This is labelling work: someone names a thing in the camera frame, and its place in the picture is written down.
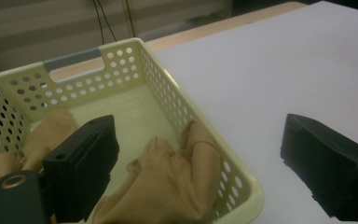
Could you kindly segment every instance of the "tan cloth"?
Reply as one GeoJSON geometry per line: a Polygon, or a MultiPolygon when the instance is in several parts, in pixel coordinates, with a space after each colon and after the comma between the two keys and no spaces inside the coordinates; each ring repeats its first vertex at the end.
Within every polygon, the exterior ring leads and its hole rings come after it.
{"type": "Polygon", "coordinates": [[[24,166],[22,170],[33,170],[39,173],[42,168],[42,160],[50,153],[50,148],[46,146],[37,147],[34,151],[30,154],[28,158],[26,158],[24,162],[24,166]]]}
{"type": "Polygon", "coordinates": [[[0,178],[4,175],[20,171],[21,167],[22,164],[14,153],[0,153],[0,178]]]}
{"type": "Polygon", "coordinates": [[[60,143],[76,130],[76,124],[71,114],[65,109],[59,109],[47,114],[42,122],[28,134],[22,153],[30,158],[34,150],[48,147],[54,150],[60,143]]]}
{"type": "Polygon", "coordinates": [[[13,153],[0,153],[0,178],[21,169],[40,172],[42,160],[75,130],[76,124],[67,110],[50,112],[27,136],[21,161],[13,153]]]}
{"type": "Polygon", "coordinates": [[[174,151],[153,138],[129,176],[97,204],[93,224],[192,223],[208,218],[220,182],[220,158],[203,125],[190,121],[174,151]]]}

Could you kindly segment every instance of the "white plastic basket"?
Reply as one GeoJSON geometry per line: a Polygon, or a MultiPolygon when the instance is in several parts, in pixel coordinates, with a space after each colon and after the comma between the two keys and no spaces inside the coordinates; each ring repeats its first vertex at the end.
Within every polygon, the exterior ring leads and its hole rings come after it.
{"type": "Polygon", "coordinates": [[[103,115],[115,116],[121,152],[105,194],[121,185],[126,165],[141,155],[151,137],[158,135],[177,147],[177,134],[186,122],[199,119],[219,147],[223,168],[208,223],[249,223],[260,213],[259,183],[142,40],[128,39],[0,73],[0,152],[21,158],[26,134],[58,108],[68,108],[78,126],[103,115]],[[104,62],[99,71],[61,82],[49,75],[68,63],[95,57],[104,62]]]}

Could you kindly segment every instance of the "white table surface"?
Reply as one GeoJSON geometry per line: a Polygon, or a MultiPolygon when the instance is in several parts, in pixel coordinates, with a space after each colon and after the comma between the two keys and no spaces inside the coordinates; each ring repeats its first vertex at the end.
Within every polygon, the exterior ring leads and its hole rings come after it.
{"type": "Polygon", "coordinates": [[[280,148],[288,113],[358,143],[358,10],[320,2],[157,55],[261,183],[254,223],[340,223],[280,148]]]}

